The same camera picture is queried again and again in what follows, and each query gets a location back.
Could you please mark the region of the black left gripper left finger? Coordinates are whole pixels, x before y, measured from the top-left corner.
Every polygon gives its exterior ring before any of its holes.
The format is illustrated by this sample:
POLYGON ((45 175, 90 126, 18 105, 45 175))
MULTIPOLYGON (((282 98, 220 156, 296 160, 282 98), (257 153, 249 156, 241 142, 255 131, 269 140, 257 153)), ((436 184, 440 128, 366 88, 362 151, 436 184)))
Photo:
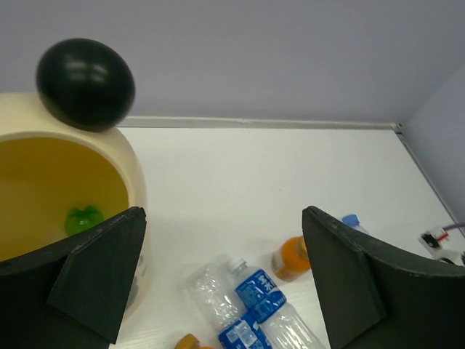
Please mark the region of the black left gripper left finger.
POLYGON ((88 230, 1 262, 2 348, 116 343, 146 231, 133 206, 88 230))

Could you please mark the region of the blue-cap water bottle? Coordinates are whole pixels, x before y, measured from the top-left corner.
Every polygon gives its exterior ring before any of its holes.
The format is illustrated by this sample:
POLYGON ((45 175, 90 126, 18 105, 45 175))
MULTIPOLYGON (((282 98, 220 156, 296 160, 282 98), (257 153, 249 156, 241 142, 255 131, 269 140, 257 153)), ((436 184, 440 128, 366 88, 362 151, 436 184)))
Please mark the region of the blue-cap water bottle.
POLYGON ((364 234, 369 234, 369 232, 360 224, 358 216, 356 214, 348 214, 341 218, 341 221, 348 227, 351 227, 355 230, 360 231, 364 234))

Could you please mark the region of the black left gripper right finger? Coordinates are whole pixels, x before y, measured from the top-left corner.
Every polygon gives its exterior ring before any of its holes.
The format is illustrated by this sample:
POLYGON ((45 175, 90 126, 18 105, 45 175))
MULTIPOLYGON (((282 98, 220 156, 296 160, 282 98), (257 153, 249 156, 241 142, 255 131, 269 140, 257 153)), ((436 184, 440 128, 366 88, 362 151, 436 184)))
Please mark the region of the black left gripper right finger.
POLYGON ((309 206, 302 231, 332 348, 463 348, 464 267, 413 254, 309 206))

